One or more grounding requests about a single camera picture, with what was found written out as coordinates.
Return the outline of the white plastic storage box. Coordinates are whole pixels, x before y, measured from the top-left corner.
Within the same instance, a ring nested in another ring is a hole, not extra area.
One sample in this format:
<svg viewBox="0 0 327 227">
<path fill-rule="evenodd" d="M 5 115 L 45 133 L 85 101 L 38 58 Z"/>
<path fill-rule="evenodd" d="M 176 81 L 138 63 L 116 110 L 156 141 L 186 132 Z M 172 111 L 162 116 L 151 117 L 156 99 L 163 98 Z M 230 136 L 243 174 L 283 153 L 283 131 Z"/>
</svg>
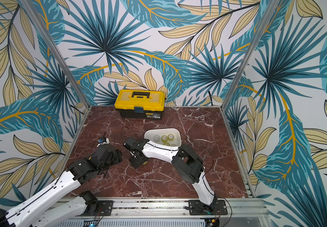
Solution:
<svg viewBox="0 0 327 227">
<path fill-rule="evenodd" d="M 150 141 L 153 141 L 154 143 L 164 145 L 165 142 L 162 142 L 161 139 L 159 141 L 155 141 L 154 136 L 158 135 L 158 136 L 162 137 L 163 135 L 168 136 L 169 134 L 173 134 L 175 138 L 173 141 L 168 140 L 166 143 L 169 143 L 170 146 L 172 146 L 172 147 L 180 147 L 181 146 L 181 135 L 180 135 L 179 131 L 175 128 L 148 130 L 144 134 L 144 138 L 148 139 Z"/>
</svg>

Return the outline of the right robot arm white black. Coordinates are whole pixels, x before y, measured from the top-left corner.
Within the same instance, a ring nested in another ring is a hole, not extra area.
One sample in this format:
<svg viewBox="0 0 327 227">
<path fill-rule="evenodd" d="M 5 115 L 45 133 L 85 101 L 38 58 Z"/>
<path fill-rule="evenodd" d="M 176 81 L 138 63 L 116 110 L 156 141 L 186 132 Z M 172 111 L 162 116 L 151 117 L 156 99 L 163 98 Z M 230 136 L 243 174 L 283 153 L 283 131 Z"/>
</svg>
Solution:
<svg viewBox="0 0 327 227">
<path fill-rule="evenodd" d="M 190 145 L 172 147 L 129 137 L 123 146 L 130 152 L 129 162 L 135 169 L 149 159 L 171 163 L 178 175 L 193 185 L 199 201 L 207 207 L 214 207 L 217 197 L 206 179 L 204 162 Z"/>
</svg>

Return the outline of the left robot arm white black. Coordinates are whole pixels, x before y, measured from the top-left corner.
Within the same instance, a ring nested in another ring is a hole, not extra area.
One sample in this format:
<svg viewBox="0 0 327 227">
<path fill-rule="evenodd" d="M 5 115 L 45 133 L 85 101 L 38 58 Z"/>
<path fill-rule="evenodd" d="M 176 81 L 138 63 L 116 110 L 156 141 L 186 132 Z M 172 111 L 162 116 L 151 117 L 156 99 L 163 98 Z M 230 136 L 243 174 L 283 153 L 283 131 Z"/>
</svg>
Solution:
<svg viewBox="0 0 327 227">
<path fill-rule="evenodd" d="M 109 143 L 99 145 L 94 153 L 70 164 L 57 180 L 31 198 L 8 211 L 0 209 L 0 227 L 52 227 L 82 214 L 99 214 L 103 209 L 90 191 L 81 193 L 65 205 L 54 209 L 51 206 L 120 162 L 120 150 Z"/>
</svg>

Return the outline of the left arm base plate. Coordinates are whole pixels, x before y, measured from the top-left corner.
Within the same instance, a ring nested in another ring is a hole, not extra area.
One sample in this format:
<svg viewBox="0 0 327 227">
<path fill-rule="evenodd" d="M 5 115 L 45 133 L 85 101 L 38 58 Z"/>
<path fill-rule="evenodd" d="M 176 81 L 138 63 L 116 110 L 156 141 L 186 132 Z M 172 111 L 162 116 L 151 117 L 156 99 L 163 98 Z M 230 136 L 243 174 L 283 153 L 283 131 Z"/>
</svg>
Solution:
<svg viewBox="0 0 327 227">
<path fill-rule="evenodd" d="M 112 200 L 104 200 L 104 201 L 95 201 L 90 204 L 86 204 L 83 202 L 83 211 L 78 213 L 78 217 L 87 217 L 87 216 L 110 216 L 113 208 Z"/>
</svg>

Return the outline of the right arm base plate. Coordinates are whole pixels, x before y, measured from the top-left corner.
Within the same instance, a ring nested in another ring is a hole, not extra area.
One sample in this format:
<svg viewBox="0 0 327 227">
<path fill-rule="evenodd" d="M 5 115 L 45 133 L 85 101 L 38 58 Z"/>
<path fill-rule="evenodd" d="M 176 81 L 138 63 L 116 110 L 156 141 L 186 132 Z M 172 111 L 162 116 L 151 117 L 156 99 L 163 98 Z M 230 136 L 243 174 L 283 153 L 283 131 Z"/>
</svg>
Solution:
<svg viewBox="0 0 327 227">
<path fill-rule="evenodd" d="M 202 215 L 227 215 L 228 210 L 224 200 L 214 200 L 211 205 L 205 205 L 200 200 L 189 200 L 188 206 L 185 207 L 191 216 Z"/>
</svg>

